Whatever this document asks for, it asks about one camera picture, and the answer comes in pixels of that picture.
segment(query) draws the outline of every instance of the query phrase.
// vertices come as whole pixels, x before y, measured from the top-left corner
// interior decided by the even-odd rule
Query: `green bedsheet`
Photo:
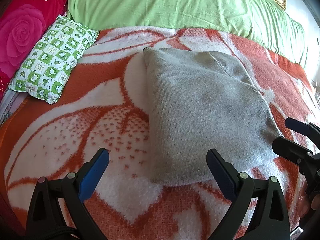
[[[68,0],[68,17],[92,29],[150,25],[233,33],[306,62],[302,26],[272,0]]]

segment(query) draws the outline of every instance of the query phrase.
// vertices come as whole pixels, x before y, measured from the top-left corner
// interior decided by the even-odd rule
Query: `finger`
[[[303,197],[298,207],[299,217],[303,218],[305,214],[308,213],[309,210],[310,210],[310,201],[308,197]]]
[[[303,187],[302,187],[302,189],[301,189],[301,196],[306,196],[306,189],[307,189],[307,187],[308,187],[308,184],[307,184],[307,182],[304,182],[304,184],[303,184]]]
[[[316,195],[312,200],[311,208],[313,210],[317,210],[319,206],[320,206],[320,195]]]

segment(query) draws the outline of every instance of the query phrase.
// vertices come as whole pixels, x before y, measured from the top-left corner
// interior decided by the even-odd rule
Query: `gray cloth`
[[[0,126],[9,118],[9,110],[12,102],[17,98],[19,92],[7,89],[0,102]]]
[[[212,179],[215,148],[238,171],[273,159],[281,135],[242,65],[221,52],[143,50],[147,64],[151,180],[178,186]]]

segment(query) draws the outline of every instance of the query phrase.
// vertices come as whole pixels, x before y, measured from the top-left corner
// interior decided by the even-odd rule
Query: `green pillow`
[[[99,31],[59,15],[22,63],[9,89],[56,103],[71,70],[98,34]]]

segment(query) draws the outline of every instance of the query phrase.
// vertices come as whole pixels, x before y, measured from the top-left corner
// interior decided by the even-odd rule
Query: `screw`
[[[271,181],[274,182],[274,183],[277,183],[277,181],[278,181],[278,179],[277,179],[275,176],[271,176],[270,179],[271,179]]]
[[[40,178],[38,179],[38,182],[39,182],[39,183],[45,182],[45,177],[40,177]]]
[[[248,174],[246,174],[245,172],[241,172],[240,173],[240,177],[243,179],[247,179],[248,178]]]
[[[69,172],[67,175],[68,179],[73,179],[76,176],[76,174],[74,172]]]

